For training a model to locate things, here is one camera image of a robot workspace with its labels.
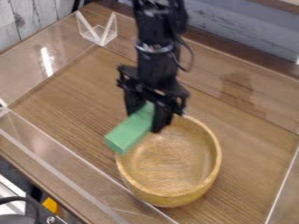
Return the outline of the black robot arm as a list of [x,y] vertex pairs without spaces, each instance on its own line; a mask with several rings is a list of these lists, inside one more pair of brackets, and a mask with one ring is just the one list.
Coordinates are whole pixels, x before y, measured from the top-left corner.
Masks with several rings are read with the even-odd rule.
[[180,62],[181,38],[188,13],[184,0],[132,0],[137,38],[136,65],[117,67],[116,85],[124,91],[125,112],[132,115],[153,104],[151,131],[157,133],[181,115],[189,92],[177,81],[177,73],[192,70]]

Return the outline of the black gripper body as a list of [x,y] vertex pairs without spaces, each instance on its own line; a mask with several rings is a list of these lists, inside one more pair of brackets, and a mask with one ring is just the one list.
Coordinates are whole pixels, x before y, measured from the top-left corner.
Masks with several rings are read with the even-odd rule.
[[177,72],[183,69],[179,49],[163,53],[139,52],[136,66],[119,65],[116,69],[116,85],[124,92],[133,91],[145,102],[163,102],[173,114],[183,114],[191,94],[177,81]]

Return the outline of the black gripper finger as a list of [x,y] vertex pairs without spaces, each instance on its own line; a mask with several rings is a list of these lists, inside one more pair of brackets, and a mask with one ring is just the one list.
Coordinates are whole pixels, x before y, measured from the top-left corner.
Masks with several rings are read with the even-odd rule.
[[165,126],[169,125],[173,118],[171,107],[163,102],[157,101],[153,104],[153,120],[151,131],[159,133]]
[[131,116],[145,105],[145,99],[139,93],[127,90],[124,92],[124,100],[125,112]]

